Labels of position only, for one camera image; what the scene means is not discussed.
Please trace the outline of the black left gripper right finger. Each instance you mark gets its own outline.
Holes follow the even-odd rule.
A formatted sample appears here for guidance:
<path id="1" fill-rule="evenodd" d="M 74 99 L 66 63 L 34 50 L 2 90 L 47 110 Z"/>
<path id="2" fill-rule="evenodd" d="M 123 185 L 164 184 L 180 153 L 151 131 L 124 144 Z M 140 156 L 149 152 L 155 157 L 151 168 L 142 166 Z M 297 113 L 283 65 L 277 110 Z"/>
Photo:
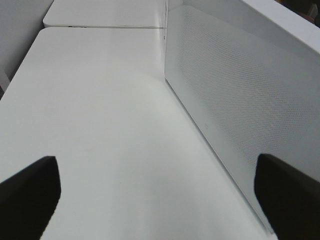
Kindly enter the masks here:
<path id="1" fill-rule="evenodd" d="M 267 153 L 257 158 L 254 193 L 279 240 L 320 238 L 320 183 Z"/>

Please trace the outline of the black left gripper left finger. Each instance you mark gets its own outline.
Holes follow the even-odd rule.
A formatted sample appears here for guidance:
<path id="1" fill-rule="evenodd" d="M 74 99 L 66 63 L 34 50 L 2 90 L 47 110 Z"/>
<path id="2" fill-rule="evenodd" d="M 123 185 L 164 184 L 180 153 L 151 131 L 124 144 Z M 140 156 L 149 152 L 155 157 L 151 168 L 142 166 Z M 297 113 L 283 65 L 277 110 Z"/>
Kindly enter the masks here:
<path id="1" fill-rule="evenodd" d="M 35 161 L 0 184 L 0 238 L 39 240 L 61 197 L 55 156 Z"/>

